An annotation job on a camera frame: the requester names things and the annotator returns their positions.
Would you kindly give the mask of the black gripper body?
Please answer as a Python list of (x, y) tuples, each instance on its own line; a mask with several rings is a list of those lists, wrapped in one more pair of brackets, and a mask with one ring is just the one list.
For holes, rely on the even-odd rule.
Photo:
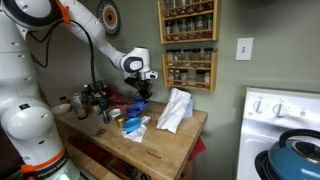
[(143, 99), (148, 100), (152, 96), (152, 84), (148, 80), (140, 80), (138, 78), (128, 77), (125, 79), (125, 82), (128, 85), (136, 88), (139, 95)]

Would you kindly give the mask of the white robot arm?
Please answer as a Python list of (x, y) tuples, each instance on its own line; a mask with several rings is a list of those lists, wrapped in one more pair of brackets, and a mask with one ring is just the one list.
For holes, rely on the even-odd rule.
[(105, 39), (100, 21), (77, 0), (1, 0), (0, 4), (0, 121), (23, 160), (28, 180), (80, 180), (57, 132), (54, 116), (40, 97), (26, 36), (64, 23), (79, 39), (99, 50), (112, 65), (135, 73), (135, 82), (155, 79), (149, 51), (136, 47), (124, 54)]

